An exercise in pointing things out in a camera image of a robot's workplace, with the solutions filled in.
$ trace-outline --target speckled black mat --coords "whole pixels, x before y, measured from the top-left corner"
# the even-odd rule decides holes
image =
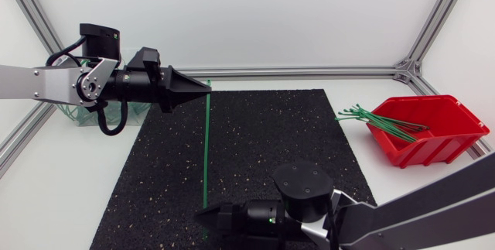
[[[236,249],[193,215],[203,207],[205,98],[150,110],[91,249]],[[278,199],[271,174],[310,160],[356,200],[375,204],[323,90],[211,94],[208,203]],[[287,249],[316,249],[288,244]]]

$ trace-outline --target red plastic bin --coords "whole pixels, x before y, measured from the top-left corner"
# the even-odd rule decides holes
[[[374,138],[394,166],[428,166],[451,163],[490,130],[471,111],[450,95],[389,98],[373,111],[397,120],[429,126],[412,135],[410,143],[368,124]]]

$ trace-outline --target aluminum frame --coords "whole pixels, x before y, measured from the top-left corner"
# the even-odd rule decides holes
[[[62,50],[62,41],[55,33],[38,0],[16,0],[41,43],[49,54]],[[12,130],[0,145],[0,177],[9,169],[32,137],[54,113],[55,106],[38,103]]]
[[[46,50],[52,54],[63,48],[60,39],[44,14],[37,0],[16,0],[22,9],[31,27],[38,35]],[[448,18],[457,0],[437,0],[422,31],[419,33],[411,51],[406,57],[395,65],[383,67],[291,67],[291,68],[254,68],[254,69],[182,69],[179,70],[190,77],[198,79],[214,80],[279,80],[279,79],[394,79],[407,84],[416,94],[428,95],[438,94],[438,91],[422,76],[422,60],[429,48],[435,41],[443,24]],[[6,148],[16,150],[4,150],[0,148],[0,177],[8,169],[6,166],[20,154],[20,151],[29,142],[30,138],[37,132],[46,116],[50,116],[54,107],[51,104],[38,104],[32,112],[41,115],[38,121],[31,121],[32,116],[27,115],[11,135],[4,141]],[[26,133],[23,129],[30,125],[31,129]],[[481,139],[468,153],[473,157],[485,155],[493,149]]]

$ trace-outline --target robotic arm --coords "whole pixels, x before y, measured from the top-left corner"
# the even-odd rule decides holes
[[[117,69],[121,56],[116,29],[80,24],[80,34],[75,44],[50,56],[44,67],[0,65],[0,98],[83,106],[98,113],[103,133],[117,135],[125,126],[129,101],[158,103],[162,112],[172,112],[178,104],[211,92],[211,87],[171,66],[160,67],[159,53],[151,48],[143,47],[123,70]],[[79,46],[81,57],[70,54]],[[121,122],[112,130],[104,117],[107,101],[122,103]]]
[[[212,205],[195,220],[238,238],[246,249],[283,249],[308,241],[319,249],[412,250],[495,232],[495,153],[377,207],[333,189],[311,163],[277,168],[281,200]]]

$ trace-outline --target black cable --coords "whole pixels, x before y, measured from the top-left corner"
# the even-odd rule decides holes
[[[70,57],[77,64],[77,66],[81,67],[80,61],[71,53],[65,53],[64,55]]]
[[[125,99],[122,99],[121,102],[122,102],[122,105],[121,105],[121,121],[118,123],[117,127],[115,127],[112,130],[108,129],[107,118],[105,117],[104,109],[101,108],[101,109],[99,109],[97,111],[97,113],[98,113],[98,125],[100,126],[101,131],[105,135],[117,135],[125,127],[125,123],[127,122],[128,107],[127,107],[127,101]]]
[[[67,48],[61,50],[60,52],[58,53],[54,53],[53,55],[49,56],[48,57],[48,60],[46,60],[46,66],[52,66],[52,64],[55,62],[56,59],[58,59],[59,57],[73,51],[74,49],[76,49],[77,47],[81,46],[84,41],[86,41],[86,36],[82,36],[79,38],[78,41],[76,41],[74,44],[68,46]]]

